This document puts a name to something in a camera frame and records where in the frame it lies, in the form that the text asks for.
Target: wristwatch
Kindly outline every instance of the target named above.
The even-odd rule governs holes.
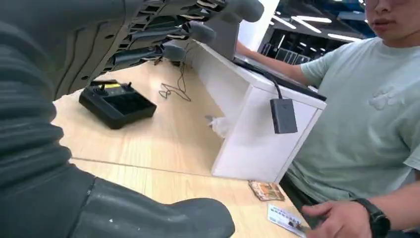
[[[370,229],[372,230],[372,238],[384,238],[391,229],[391,222],[386,215],[375,205],[364,198],[353,200],[364,206],[369,213]]]

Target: man's hand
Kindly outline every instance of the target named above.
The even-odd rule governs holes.
[[[325,217],[326,220],[307,238],[372,238],[369,214],[357,202],[327,202],[312,207],[303,207],[311,217]]]

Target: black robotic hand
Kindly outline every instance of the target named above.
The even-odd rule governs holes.
[[[215,200],[160,204],[70,164],[52,100],[107,71],[183,57],[172,39],[214,38],[191,20],[262,12],[258,0],[3,0],[0,237],[230,237],[232,218]]]

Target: laptop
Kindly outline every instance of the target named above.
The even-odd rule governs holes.
[[[259,73],[264,76],[270,77],[275,80],[279,85],[289,88],[291,90],[300,92],[310,97],[325,101],[326,97],[314,92],[306,85],[303,85],[286,75],[277,72],[270,67],[267,67],[249,57],[236,54],[236,44],[239,35],[239,24],[228,23],[220,19],[212,19],[206,22],[206,25],[212,28],[216,34],[217,39],[208,44],[213,50],[221,54],[223,57],[232,61],[234,64],[241,66],[247,70]]]

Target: man's arm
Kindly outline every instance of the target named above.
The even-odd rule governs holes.
[[[420,172],[417,181],[385,196],[369,199],[391,221],[391,229],[405,230],[420,225]]]
[[[240,42],[238,42],[236,46],[236,51],[241,55],[252,58],[255,61],[258,61],[280,73],[283,73],[289,78],[294,79],[304,85],[312,85],[311,82],[303,74],[302,69],[299,65],[291,65],[276,59],[272,59],[270,57],[263,56],[258,52],[249,50]]]
[[[391,194],[369,199],[391,221],[392,230],[407,230],[420,225],[420,180]],[[308,238],[370,238],[371,230],[367,210],[357,202],[326,202],[304,207],[310,216],[325,216],[326,220]]]

